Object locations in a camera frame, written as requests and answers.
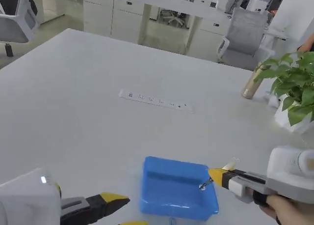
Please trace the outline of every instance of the human hand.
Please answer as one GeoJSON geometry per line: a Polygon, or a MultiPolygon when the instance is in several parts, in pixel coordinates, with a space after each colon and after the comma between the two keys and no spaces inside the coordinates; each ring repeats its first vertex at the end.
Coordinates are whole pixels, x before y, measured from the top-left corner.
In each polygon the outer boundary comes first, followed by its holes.
{"type": "Polygon", "coordinates": [[[314,225],[314,205],[292,203],[279,196],[268,196],[269,208],[261,210],[280,221],[281,225],[314,225]]]}
{"type": "Polygon", "coordinates": [[[309,52],[312,48],[312,44],[306,42],[301,47],[299,47],[298,52],[309,52]]]}

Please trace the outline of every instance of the finger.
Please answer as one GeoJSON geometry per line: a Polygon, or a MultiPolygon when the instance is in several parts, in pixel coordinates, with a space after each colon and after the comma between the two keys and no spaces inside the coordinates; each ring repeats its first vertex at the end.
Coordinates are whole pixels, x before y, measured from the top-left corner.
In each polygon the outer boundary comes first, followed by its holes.
{"type": "Polygon", "coordinates": [[[268,196],[266,203],[269,204],[277,213],[290,212],[297,213],[297,209],[289,200],[279,196],[268,196]]]}
{"type": "Polygon", "coordinates": [[[290,221],[294,218],[299,218],[300,213],[296,209],[295,206],[293,206],[290,201],[283,197],[279,196],[268,196],[267,197],[267,204],[269,204],[272,208],[274,208],[279,220],[281,222],[290,221]]]}
{"type": "Polygon", "coordinates": [[[271,208],[264,208],[260,206],[260,209],[267,214],[268,216],[272,217],[273,219],[276,219],[277,214],[275,212],[275,210],[271,209],[271,208]]]}

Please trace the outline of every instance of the robotic arm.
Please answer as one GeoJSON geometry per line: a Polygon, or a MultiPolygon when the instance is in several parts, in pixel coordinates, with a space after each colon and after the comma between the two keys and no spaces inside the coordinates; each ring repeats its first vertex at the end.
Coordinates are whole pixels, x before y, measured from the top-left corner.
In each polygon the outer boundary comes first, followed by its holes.
{"type": "MultiPolygon", "coordinates": [[[[61,189],[45,169],[0,185],[0,225],[88,225],[130,201],[112,193],[61,199],[61,189]]],[[[124,225],[147,225],[132,222],[124,225]]]]}

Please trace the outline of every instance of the led light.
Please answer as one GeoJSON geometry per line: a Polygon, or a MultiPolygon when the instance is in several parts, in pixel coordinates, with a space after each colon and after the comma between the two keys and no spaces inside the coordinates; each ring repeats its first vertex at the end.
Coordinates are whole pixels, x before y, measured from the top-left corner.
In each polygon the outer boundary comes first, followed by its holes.
{"type": "Polygon", "coordinates": [[[42,181],[42,183],[46,183],[47,182],[47,180],[46,180],[46,178],[44,176],[41,177],[41,181],[42,181]]]}

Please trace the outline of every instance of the chair backrest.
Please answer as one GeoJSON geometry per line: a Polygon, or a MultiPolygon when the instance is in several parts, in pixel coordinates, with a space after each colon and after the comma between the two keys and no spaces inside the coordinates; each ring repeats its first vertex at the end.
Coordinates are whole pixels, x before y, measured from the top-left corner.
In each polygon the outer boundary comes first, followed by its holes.
{"type": "Polygon", "coordinates": [[[260,47],[267,19],[265,14],[235,8],[226,35],[228,50],[253,55],[260,47]]]}
{"type": "Polygon", "coordinates": [[[0,14],[4,14],[4,8],[1,5],[1,1],[0,1],[0,14]]]}
{"type": "Polygon", "coordinates": [[[0,14],[0,42],[26,43],[34,37],[38,28],[36,15],[29,0],[19,0],[16,14],[0,14]]]}

